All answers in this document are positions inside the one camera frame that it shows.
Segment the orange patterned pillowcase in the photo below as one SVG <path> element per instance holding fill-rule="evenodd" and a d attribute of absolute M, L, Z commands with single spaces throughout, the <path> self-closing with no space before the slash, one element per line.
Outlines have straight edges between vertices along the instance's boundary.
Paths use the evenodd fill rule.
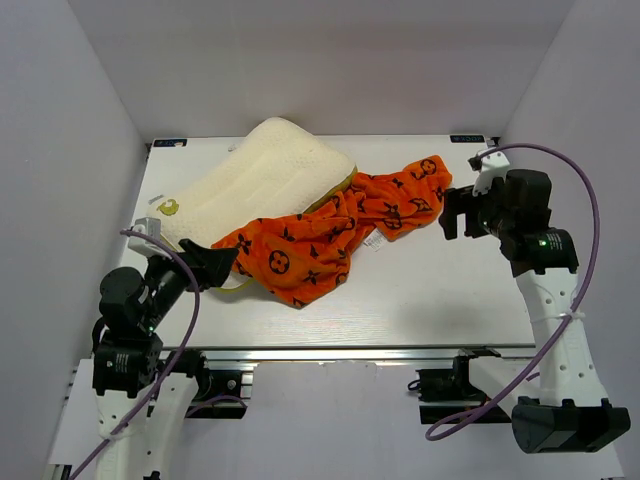
<path fill-rule="evenodd" d="M 352 254 L 373 232 L 394 241 L 433 223 L 452 181 L 437 155 L 391 174 L 357 173 L 317 210 L 257 218 L 215 245 L 237 249 L 234 272 L 302 308 L 346 282 Z"/>

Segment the cream contoured pillow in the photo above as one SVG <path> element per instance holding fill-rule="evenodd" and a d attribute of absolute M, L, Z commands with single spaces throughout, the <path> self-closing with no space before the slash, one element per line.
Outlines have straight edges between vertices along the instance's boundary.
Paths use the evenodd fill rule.
<path fill-rule="evenodd" d="M 183 238 L 209 247 L 257 218 L 313 211 L 357 172 L 347 155 L 279 117 L 260 123 L 232 152 L 216 154 L 207 139 L 187 140 L 151 149 L 152 159 L 167 160 L 171 177 L 146 214 L 161 221 L 172 247 Z"/>

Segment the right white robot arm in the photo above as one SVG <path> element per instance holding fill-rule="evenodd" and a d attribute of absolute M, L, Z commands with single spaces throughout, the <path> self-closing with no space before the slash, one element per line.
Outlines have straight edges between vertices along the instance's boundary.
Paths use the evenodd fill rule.
<path fill-rule="evenodd" d="M 472 354 L 454 361 L 453 390 L 510 418 L 519 448 L 535 453 L 595 453 L 631 427 L 594 366 L 578 299 L 578 259 L 571 235 L 550 225 L 547 174 L 514 169 L 481 188 L 451 188 L 439 222 L 446 239 L 465 218 L 471 238 L 493 235 L 509 261 L 532 328 L 536 354 L 521 372 L 502 357 Z"/>

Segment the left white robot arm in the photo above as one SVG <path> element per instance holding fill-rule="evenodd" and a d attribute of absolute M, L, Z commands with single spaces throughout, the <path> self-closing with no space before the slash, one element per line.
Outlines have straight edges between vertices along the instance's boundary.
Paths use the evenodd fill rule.
<path fill-rule="evenodd" d="M 185 416 L 211 387 L 202 352 L 184 343 L 163 359 L 156 330 L 186 292 L 221 286 L 238 256 L 189 239 L 150 256 L 145 272 L 118 267 L 101 281 L 92 389 L 102 449 L 91 456 L 98 479 L 166 479 Z"/>

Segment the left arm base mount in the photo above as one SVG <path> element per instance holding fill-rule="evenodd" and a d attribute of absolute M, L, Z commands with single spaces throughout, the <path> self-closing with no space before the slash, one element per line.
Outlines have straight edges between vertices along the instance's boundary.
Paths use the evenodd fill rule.
<path fill-rule="evenodd" d="M 203 352 L 187 350 L 171 375 L 195 373 L 198 391 L 187 409 L 187 418 L 241 419 L 251 397 L 253 369 L 237 362 L 219 362 Z"/>

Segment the aluminium table rail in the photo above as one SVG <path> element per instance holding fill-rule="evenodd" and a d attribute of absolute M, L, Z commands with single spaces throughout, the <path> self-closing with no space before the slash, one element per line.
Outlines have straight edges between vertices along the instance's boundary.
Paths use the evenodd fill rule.
<path fill-rule="evenodd" d="M 531 346 L 433 347 L 433 348 L 198 348 L 210 361 L 217 362 L 326 362 L 326 361 L 422 361 L 445 360 L 472 351 L 491 351 L 503 358 L 530 358 Z"/>

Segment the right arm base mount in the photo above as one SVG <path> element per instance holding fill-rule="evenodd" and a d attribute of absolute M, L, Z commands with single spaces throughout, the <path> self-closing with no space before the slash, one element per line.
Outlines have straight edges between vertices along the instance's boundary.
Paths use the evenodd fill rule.
<path fill-rule="evenodd" d="M 463 348 L 447 368 L 424 368 L 407 384 L 407 391 L 419 400 L 420 421 L 431 425 L 454 413 L 469 412 L 486 405 L 490 397 L 471 385 L 469 363 L 479 357 L 500 358 L 491 348 Z"/>

